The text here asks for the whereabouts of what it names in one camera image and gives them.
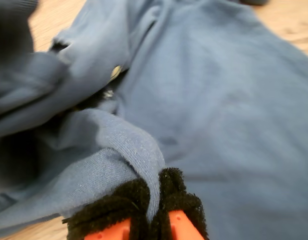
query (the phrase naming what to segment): blue cloth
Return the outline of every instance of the blue cloth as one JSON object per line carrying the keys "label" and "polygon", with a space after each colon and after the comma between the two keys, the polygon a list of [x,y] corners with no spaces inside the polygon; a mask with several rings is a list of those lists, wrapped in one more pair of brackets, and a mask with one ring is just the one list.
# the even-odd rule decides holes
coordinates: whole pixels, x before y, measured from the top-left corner
{"label": "blue cloth", "polygon": [[[0,139],[44,124],[34,136],[48,166],[40,181],[4,193],[18,202],[0,212],[0,231],[70,216],[139,176],[157,193],[161,150],[203,201],[212,240],[308,240],[308,57],[249,7],[88,0],[59,44],[63,84],[0,117]],[[103,88],[116,66],[129,69],[116,117],[95,108],[48,121]]]}

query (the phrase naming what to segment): wrinkled fabric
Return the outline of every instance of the wrinkled fabric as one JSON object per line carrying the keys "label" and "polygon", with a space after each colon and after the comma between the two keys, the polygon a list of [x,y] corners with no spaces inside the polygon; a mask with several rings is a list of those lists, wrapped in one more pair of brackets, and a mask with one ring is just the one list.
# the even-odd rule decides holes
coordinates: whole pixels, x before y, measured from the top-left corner
{"label": "wrinkled fabric", "polygon": [[[125,4],[113,3],[113,15]],[[308,57],[238,3],[152,1],[144,12],[155,11],[117,114],[184,171],[211,239],[307,240]],[[59,37],[78,41],[83,26]]]}
{"label": "wrinkled fabric", "polygon": [[[64,46],[57,57],[68,66],[62,83],[0,117],[0,139],[37,127],[35,149],[46,164],[26,190],[0,194],[9,206],[0,210],[0,233],[70,216],[136,173],[155,180],[160,149],[202,200],[211,239],[308,239],[308,57],[269,32],[249,7],[88,0],[55,45]],[[97,107],[50,121],[102,89],[116,66],[129,69],[110,103],[116,117]],[[129,128],[111,120],[147,131],[158,146],[150,137],[151,144],[134,141]],[[115,133],[103,135],[107,128]],[[137,159],[147,161],[133,165],[124,140],[134,154],[146,150]],[[109,185],[100,185],[103,175]]]}
{"label": "wrinkled fabric", "polygon": [[164,159],[146,132],[94,108],[53,119],[33,136],[40,175],[23,188],[0,194],[0,235],[51,215],[69,217],[139,177],[150,189],[148,219],[155,215]]}

